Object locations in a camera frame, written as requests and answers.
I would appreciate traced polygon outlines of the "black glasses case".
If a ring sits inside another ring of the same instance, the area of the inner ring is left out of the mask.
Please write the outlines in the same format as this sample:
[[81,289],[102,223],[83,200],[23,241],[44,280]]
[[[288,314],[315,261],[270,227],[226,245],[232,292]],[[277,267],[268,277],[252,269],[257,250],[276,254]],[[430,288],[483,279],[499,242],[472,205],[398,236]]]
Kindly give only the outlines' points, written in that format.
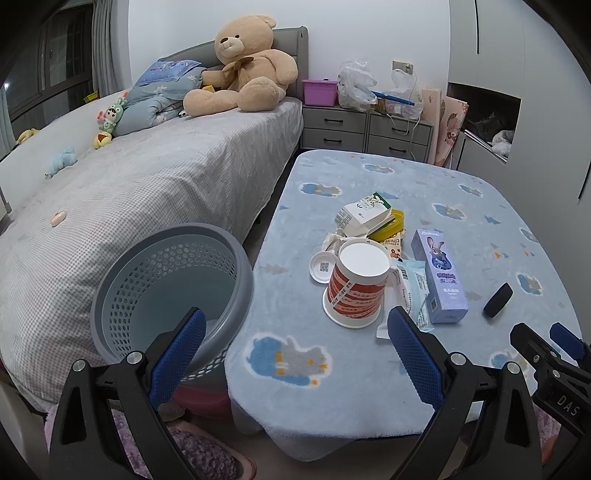
[[512,287],[508,283],[504,283],[484,306],[483,314],[490,319],[496,317],[505,308],[512,296]]

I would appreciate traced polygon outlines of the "purple rabbit toothpaste box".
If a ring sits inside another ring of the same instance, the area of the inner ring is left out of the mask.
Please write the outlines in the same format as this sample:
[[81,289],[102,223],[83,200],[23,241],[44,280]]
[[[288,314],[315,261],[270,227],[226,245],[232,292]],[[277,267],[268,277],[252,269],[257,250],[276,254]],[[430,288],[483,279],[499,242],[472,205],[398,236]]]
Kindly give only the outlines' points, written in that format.
[[426,307],[432,324],[456,324],[468,313],[468,300],[444,234],[418,229],[411,243],[415,259],[425,262],[429,288]]

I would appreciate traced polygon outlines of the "light blue wipes packet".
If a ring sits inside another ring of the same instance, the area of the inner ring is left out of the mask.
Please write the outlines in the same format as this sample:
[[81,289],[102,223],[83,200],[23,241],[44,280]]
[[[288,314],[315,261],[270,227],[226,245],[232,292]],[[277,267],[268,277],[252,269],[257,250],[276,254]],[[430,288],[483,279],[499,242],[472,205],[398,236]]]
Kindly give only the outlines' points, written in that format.
[[390,339],[388,316],[397,306],[406,311],[420,331],[432,331],[433,325],[427,308],[429,294],[424,261],[399,259],[393,262],[384,292],[384,318],[377,327],[377,338]]

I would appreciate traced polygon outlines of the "red white paper cup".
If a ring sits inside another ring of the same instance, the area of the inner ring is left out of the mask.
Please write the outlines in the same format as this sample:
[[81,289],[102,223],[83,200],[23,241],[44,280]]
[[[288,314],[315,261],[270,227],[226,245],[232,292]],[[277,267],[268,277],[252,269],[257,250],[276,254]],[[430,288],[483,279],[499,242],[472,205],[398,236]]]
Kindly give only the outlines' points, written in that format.
[[367,238],[346,240],[322,294],[325,314],[349,329],[374,323],[382,309],[390,270],[388,251],[381,244]]

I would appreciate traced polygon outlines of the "white green milk carton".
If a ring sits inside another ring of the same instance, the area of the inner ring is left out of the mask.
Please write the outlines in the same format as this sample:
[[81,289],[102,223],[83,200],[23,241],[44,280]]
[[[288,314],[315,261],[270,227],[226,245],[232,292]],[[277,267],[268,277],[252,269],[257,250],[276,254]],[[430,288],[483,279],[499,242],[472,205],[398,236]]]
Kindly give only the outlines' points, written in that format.
[[346,237],[367,236],[392,219],[392,206],[378,192],[349,203],[335,215],[335,226]]

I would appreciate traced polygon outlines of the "white round lid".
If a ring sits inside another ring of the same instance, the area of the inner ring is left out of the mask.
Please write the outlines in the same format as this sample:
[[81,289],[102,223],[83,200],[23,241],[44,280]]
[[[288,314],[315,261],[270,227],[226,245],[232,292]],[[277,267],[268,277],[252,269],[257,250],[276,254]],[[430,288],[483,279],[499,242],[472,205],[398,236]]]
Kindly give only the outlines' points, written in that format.
[[335,262],[337,262],[337,256],[332,251],[315,253],[308,266],[311,279],[320,284],[328,284],[331,280],[332,270],[335,268]]

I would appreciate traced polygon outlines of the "orange snack wrapper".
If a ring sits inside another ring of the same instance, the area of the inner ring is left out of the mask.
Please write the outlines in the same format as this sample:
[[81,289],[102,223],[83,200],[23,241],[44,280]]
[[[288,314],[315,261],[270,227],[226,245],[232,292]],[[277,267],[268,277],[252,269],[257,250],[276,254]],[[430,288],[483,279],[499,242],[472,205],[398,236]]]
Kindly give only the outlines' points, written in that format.
[[402,257],[403,239],[404,232],[400,231],[382,242],[382,245],[388,251],[389,257],[392,261],[398,261]]

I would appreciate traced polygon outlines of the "small pink oval object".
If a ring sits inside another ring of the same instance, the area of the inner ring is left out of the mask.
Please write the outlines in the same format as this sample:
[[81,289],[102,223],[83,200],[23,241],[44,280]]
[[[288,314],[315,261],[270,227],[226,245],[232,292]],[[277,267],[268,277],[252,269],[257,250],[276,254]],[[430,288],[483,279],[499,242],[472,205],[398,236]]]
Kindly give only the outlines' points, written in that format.
[[67,213],[65,211],[60,211],[58,213],[56,213],[50,220],[50,225],[52,227],[56,227],[58,226],[60,223],[62,223],[67,217]]

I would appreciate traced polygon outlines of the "pink cartoon board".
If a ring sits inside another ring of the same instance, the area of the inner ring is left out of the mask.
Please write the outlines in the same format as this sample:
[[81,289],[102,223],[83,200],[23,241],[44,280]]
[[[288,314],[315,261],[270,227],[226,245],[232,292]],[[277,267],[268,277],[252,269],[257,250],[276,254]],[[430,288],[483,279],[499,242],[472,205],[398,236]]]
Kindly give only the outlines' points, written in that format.
[[427,162],[444,167],[451,157],[469,105],[463,100],[444,95],[439,88],[424,88],[422,99],[422,119],[432,126]]

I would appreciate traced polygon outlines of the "small blue plush toy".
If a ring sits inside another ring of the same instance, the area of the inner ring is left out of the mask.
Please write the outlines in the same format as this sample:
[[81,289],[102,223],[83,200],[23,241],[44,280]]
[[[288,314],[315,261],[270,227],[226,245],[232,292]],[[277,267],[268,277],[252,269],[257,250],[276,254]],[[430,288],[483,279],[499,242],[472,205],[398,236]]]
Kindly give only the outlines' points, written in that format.
[[67,147],[64,151],[51,160],[45,173],[46,179],[51,179],[66,167],[73,166],[77,162],[77,156],[73,147]]

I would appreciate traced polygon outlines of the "clear plastic bag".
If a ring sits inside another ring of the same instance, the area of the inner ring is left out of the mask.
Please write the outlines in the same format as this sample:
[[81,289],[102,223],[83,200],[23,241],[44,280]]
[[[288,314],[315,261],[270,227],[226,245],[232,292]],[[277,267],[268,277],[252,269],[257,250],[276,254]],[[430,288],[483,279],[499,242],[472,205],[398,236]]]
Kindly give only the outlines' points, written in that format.
[[387,94],[412,100],[415,102],[415,106],[386,101],[387,112],[407,120],[420,120],[424,104],[422,96],[417,90],[416,75],[396,68],[392,71],[392,82],[393,86],[387,91]]
[[367,112],[378,103],[377,95],[373,92],[377,83],[365,61],[345,61],[338,75],[339,106]]

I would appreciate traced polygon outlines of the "bed with grey checked sheet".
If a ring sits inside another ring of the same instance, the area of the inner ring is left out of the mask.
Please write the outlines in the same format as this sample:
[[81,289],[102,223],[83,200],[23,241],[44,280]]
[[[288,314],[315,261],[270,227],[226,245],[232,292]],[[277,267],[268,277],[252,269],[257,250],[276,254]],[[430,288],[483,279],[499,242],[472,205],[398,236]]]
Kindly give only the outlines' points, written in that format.
[[31,404],[57,403],[74,360],[100,362],[91,303],[129,247],[184,223],[245,239],[300,140],[301,107],[287,98],[272,111],[177,118],[119,137],[15,209],[1,236],[1,359]]

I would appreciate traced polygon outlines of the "small green doll toy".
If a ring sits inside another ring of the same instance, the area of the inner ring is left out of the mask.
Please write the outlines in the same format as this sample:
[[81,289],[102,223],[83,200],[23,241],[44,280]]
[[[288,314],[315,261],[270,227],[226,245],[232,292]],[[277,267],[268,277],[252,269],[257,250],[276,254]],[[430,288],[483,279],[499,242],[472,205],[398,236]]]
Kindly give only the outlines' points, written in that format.
[[127,92],[124,92],[114,104],[97,115],[98,133],[93,140],[93,148],[99,149],[112,141],[113,132],[123,116],[127,104]]

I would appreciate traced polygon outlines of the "purple storage box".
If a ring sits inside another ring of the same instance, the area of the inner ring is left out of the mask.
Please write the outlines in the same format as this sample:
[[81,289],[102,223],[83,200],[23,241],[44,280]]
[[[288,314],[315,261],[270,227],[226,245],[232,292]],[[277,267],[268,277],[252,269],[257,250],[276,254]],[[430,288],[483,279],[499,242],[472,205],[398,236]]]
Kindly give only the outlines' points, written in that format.
[[304,104],[332,107],[338,102],[338,82],[329,79],[303,81]]

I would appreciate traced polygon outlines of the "large tan teddy bear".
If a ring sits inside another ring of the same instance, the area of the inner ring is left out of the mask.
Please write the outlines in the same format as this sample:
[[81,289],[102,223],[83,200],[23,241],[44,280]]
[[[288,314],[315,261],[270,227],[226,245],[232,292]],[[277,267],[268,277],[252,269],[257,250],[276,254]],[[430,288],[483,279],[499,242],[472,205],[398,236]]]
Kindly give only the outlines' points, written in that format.
[[238,108],[245,112],[273,110],[297,80],[297,61],[273,48],[276,20],[266,15],[235,18],[218,31],[214,52],[221,70],[205,70],[201,83],[189,91],[183,109],[201,117]]

